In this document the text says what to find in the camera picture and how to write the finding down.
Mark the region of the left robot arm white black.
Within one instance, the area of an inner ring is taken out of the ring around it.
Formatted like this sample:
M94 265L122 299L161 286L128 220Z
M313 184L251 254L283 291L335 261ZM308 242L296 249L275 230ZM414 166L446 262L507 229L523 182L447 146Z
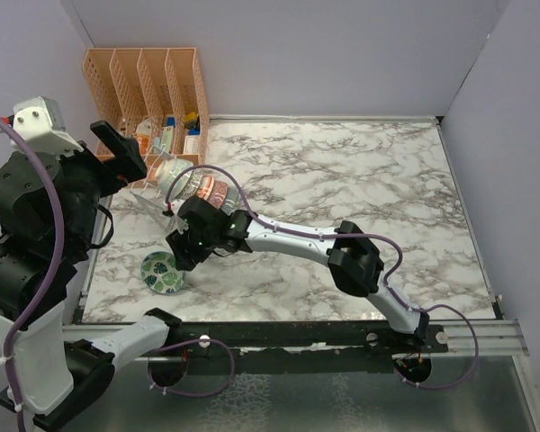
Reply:
M17 151L0 168L0 363L8 380L0 405L17 414L21 427L61 430L125 365L180 347L179 318L157 308L107 337L63 338L68 283L99 248L93 235L105 213L101 200L147 174L134 139L106 121L91 131L110 159L80 144L65 156Z

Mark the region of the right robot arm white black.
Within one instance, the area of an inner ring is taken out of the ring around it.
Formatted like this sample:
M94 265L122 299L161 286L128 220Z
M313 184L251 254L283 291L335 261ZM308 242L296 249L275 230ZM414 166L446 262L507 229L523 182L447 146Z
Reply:
M350 221L336 228L281 223L250 210L223 210L197 197L186 200L166 236L178 270L191 272L212 253L274 252L325 266L335 286L367 299L387 320L397 345L415 352L428 341L429 316L388 286L384 263L372 236Z

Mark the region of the orange floral bowl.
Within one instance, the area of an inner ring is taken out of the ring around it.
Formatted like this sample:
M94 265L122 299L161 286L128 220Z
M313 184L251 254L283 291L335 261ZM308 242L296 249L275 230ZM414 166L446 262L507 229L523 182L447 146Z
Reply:
M204 175L195 195L205 201L208 201L214 186L215 178L212 175Z

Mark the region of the teal leaf bowl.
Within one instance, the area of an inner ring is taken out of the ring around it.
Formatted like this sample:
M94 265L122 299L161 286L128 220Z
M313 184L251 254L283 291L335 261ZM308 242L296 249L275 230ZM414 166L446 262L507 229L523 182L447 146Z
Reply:
M173 254L159 251L147 255L141 262L140 275L154 293L174 294L185 287L185 272L176 269Z

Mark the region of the pale green bowl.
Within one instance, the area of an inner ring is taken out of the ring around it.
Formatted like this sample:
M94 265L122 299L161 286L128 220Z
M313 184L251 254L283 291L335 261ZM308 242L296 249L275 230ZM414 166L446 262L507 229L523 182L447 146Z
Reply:
M182 158L164 160L156 170L157 188L164 194L172 181L193 163Z

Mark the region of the green patterned bowl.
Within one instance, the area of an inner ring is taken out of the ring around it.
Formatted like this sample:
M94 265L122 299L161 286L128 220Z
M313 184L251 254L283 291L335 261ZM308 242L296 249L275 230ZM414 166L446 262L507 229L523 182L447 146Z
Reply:
M203 171L201 169L186 173L173 188L171 199L184 201L190 198L198 191L202 179Z

